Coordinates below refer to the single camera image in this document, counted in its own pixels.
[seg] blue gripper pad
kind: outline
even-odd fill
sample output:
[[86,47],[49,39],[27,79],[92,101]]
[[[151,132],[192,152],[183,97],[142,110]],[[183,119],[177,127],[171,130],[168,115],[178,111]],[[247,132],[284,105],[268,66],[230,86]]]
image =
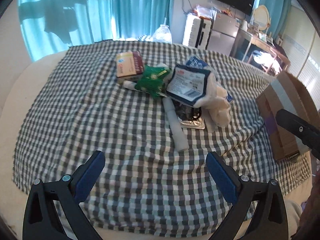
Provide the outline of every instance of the blue gripper pad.
[[105,163],[106,158],[104,156],[104,153],[99,152],[75,186],[74,199],[77,203],[81,203],[87,199],[95,182],[100,176]]
[[238,200],[237,185],[234,184],[233,180],[228,176],[225,167],[228,167],[225,163],[220,163],[213,153],[208,153],[206,157],[206,165],[208,171],[215,183],[217,184],[219,190],[221,191],[223,198],[232,205],[236,204]]

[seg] cardboard box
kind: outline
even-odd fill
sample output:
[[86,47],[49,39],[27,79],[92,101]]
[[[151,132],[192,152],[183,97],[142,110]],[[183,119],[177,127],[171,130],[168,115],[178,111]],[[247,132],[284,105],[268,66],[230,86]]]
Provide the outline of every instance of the cardboard box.
[[309,151],[301,139],[276,124],[276,113],[285,110],[320,128],[320,117],[306,87],[291,74],[282,71],[257,98],[275,160],[293,158]]
[[138,81],[144,71],[142,58],[138,51],[128,51],[116,55],[118,83],[124,80]]

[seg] blue and white package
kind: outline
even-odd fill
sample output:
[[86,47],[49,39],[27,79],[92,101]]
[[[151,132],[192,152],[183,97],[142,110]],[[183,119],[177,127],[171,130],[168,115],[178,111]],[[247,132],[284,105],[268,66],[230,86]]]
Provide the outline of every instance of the blue and white package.
[[[209,66],[205,61],[197,58],[196,56],[190,57],[185,63],[185,65],[188,67],[197,68],[197,69],[204,69],[205,67]],[[215,70],[213,70],[213,68],[212,68],[212,71],[213,71],[213,74],[216,76],[217,73]],[[229,103],[233,102],[233,97],[229,94],[228,91],[227,91],[226,100]]]
[[210,73],[207,69],[176,65],[166,89],[167,95],[183,104],[193,106],[206,95]]
[[199,69],[204,69],[206,66],[208,66],[206,62],[204,62],[201,59],[198,59],[196,56],[192,56],[190,59],[188,59],[185,65],[192,68],[199,68]]

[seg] white suitcase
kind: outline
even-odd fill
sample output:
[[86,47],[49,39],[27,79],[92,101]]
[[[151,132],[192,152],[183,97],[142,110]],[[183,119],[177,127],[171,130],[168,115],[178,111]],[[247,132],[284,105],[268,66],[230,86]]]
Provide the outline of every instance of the white suitcase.
[[200,19],[198,16],[188,14],[182,44],[205,49],[209,39],[210,28],[210,20]]

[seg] checkered bedsheet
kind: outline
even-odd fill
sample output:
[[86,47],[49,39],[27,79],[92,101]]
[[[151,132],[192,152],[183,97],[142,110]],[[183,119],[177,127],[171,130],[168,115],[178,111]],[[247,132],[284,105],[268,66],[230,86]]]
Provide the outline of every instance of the checkered bedsheet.
[[[116,83],[115,55],[129,50],[139,50],[151,66],[183,64],[191,55],[206,61],[234,98],[230,125],[214,133],[184,129],[190,149],[176,152],[161,99]],[[277,179],[283,194],[310,174],[305,156],[295,163],[273,160],[255,103],[272,80],[233,58],[180,45],[108,41],[71,47],[23,122],[13,180],[28,192],[35,178],[48,182],[72,174],[98,149],[106,165],[81,204],[94,226],[157,236],[212,233],[230,205],[207,171],[208,152],[254,181]]]

